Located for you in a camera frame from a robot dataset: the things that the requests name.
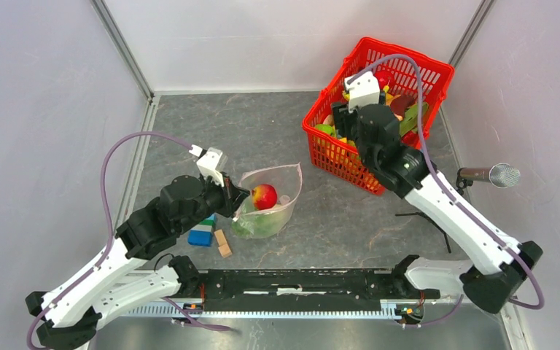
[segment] red plastic basket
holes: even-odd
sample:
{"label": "red plastic basket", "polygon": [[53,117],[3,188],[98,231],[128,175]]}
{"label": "red plastic basket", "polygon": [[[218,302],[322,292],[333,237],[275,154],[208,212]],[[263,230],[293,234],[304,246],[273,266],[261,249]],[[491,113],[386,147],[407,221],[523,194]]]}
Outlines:
{"label": "red plastic basket", "polygon": [[[446,91],[454,76],[454,68],[419,52],[368,37],[362,38],[353,52],[344,59],[342,67],[332,82],[321,91],[319,98],[302,122],[302,128],[308,134],[312,164],[375,195],[381,195],[384,188],[359,161],[355,147],[315,129],[314,126],[321,124],[323,119],[331,114],[332,102],[343,101],[344,78],[356,74],[379,58],[394,53],[402,53],[411,57],[420,68],[424,101],[428,103],[428,110],[423,118],[424,136],[428,137],[437,110],[439,110],[441,102],[446,99]],[[392,95],[405,93],[417,97],[415,72],[407,61],[394,59],[380,65],[376,70],[381,69],[389,70],[394,75],[396,83],[389,93]],[[419,137],[411,131],[404,135],[402,141],[409,146],[420,147]]]}

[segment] plastic bag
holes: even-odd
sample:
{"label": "plastic bag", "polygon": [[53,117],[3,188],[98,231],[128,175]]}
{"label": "plastic bag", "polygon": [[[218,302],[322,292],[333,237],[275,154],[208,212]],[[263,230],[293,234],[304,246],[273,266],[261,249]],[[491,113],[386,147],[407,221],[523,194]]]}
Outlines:
{"label": "plastic bag", "polygon": [[250,171],[241,177],[238,186],[252,190],[259,184],[272,185],[276,189],[278,203],[271,209],[256,210],[252,196],[246,198],[230,226],[238,237],[267,238],[282,230],[289,222],[301,192],[301,166],[298,163]]}

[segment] gray floor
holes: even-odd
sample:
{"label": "gray floor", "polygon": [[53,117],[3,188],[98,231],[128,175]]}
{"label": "gray floor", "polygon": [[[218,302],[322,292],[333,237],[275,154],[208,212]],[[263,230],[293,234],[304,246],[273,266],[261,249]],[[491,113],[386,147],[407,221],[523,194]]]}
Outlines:
{"label": "gray floor", "polygon": [[[318,168],[309,159],[301,120],[318,93],[163,96],[154,131],[186,137],[228,156],[225,170],[238,181],[243,172],[301,162],[303,189],[293,217],[277,236],[243,240],[227,233],[233,256],[222,259],[215,246],[190,246],[182,237],[168,250],[190,256],[197,268],[391,267],[407,254],[431,259],[465,258],[391,193],[371,195]],[[441,121],[428,147],[439,169],[454,180],[456,164]],[[158,195],[180,174],[198,175],[193,157],[167,141],[151,140],[136,208]],[[426,320],[450,305],[427,305]],[[93,349],[509,349],[500,317],[463,305],[445,324],[402,331],[391,321],[205,319],[237,332],[217,333],[171,326],[164,319],[119,318],[96,337]]]}
{"label": "gray floor", "polygon": [[[392,267],[407,254],[458,260],[463,251],[421,217],[395,217],[414,211],[393,193],[371,195],[311,165],[301,122],[318,93],[257,93],[163,96],[153,130],[185,137],[202,147],[228,154],[225,170],[233,181],[242,173],[269,166],[301,163],[303,188],[291,221],[278,235],[245,240],[227,233],[233,256],[217,248],[190,246],[182,236],[167,252],[190,256],[197,268]],[[453,181],[456,164],[441,121],[428,141],[439,169]],[[181,174],[198,175],[194,157],[169,141],[149,144],[136,208]]]}

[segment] silver microphone grille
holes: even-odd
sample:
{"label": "silver microphone grille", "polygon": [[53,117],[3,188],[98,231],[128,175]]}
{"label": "silver microphone grille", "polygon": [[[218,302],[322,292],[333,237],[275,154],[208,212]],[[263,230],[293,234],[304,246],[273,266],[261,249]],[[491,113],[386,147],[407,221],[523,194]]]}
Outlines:
{"label": "silver microphone grille", "polygon": [[521,172],[510,164],[500,163],[492,167],[489,178],[499,188],[516,186],[521,179]]}

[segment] apple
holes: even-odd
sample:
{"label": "apple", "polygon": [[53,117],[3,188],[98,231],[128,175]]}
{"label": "apple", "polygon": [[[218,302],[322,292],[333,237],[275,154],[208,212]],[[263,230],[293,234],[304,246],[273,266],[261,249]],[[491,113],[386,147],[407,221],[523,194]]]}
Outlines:
{"label": "apple", "polygon": [[252,190],[252,203],[257,210],[273,208],[277,202],[278,194],[270,184],[260,184]]}

